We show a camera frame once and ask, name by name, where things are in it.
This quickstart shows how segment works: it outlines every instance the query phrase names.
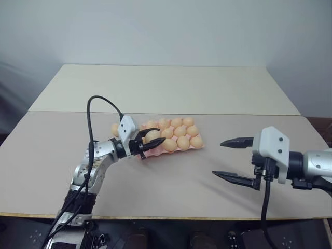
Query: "table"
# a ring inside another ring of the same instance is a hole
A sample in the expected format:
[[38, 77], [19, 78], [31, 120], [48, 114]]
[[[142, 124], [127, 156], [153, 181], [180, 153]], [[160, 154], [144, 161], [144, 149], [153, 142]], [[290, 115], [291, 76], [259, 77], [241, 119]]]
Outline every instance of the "table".
[[[208, 79], [204, 87], [198, 84], [203, 78]], [[108, 84], [110, 79], [121, 84]], [[170, 98], [170, 91], [160, 91], [160, 82], [175, 87], [179, 79], [186, 86], [193, 81], [197, 86], [186, 92], [188, 98], [182, 102], [179, 94]], [[133, 88], [136, 94], [122, 92]], [[0, 147], [0, 215], [55, 216], [88, 144], [84, 111], [93, 94], [115, 98], [138, 123], [194, 117], [205, 143], [201, 150], [121, 159], [112, 165], [97, 196], [94, 218], [260, 219], [263, 186], [255, 191], [211, 173], [231, 171], [252, 177], [251, 150], [221, 148], [219, 143], [253, 136], [273, 125], [289, 136], [291, 150], [327, 148], [264, 68], [65, 65]], [[147, 104], [147, 98], [139, 102], [147, 94], [153, 105]], [[201, 101], [195, 102], [193, 96], [198, 95]], [[166, 105], [170, 99], [175, 101]], [[109, 139], [118, 115], [106, 113], [113, 110], [101, 101], [93, 103], [92, 110], [95, 139]], [[272, 183], [269, 219], [331, 216], [332, 202], [323, 191]]]

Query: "white wall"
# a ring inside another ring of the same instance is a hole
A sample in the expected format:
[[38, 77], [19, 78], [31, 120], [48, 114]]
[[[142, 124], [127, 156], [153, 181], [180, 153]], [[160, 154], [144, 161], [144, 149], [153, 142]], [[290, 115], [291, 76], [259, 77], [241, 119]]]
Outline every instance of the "white wall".
[[0, 97], [22, 115], [63, 63], [266, 66], [303, 115], [332, 117], [331, 16], [331, 0], [2, 0]]

